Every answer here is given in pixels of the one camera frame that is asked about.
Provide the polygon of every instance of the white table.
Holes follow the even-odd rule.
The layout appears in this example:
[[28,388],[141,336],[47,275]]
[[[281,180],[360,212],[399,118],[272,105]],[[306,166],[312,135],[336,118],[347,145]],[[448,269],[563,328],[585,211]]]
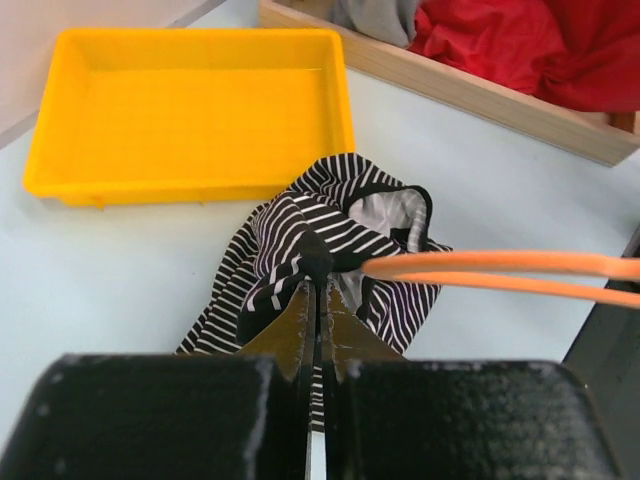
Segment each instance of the white table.
[[[194,26],[256,21],[255,2],[228,0]],[[430,191],[438,241],[617,256],[640,222],[640,156],[607,169],[365,75],[349,72],[349,89],[359,152]],[[31,135],[0,151],[0,448],[59,355],[171,352],[256,204],[99,211],[41,201],[22,189]],[[560,361],[591,306],[445,288],[407,355]]]

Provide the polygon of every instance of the striped fabric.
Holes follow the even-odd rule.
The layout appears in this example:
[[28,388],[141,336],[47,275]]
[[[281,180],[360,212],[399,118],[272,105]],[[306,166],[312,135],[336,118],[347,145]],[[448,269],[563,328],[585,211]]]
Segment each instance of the striped fabric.
[[[347,305],[382,340],[404,352],[440,287],[364,277],[373,257],[448,247],[427,234],[432,203],[369,160],[318,160],[271,202],[258,206],[229,242],[211,301],[178,353],[234,353],[287,306],[297,284],[336,278]],[[313,421],[321,425],[321,372],[314,369]]]

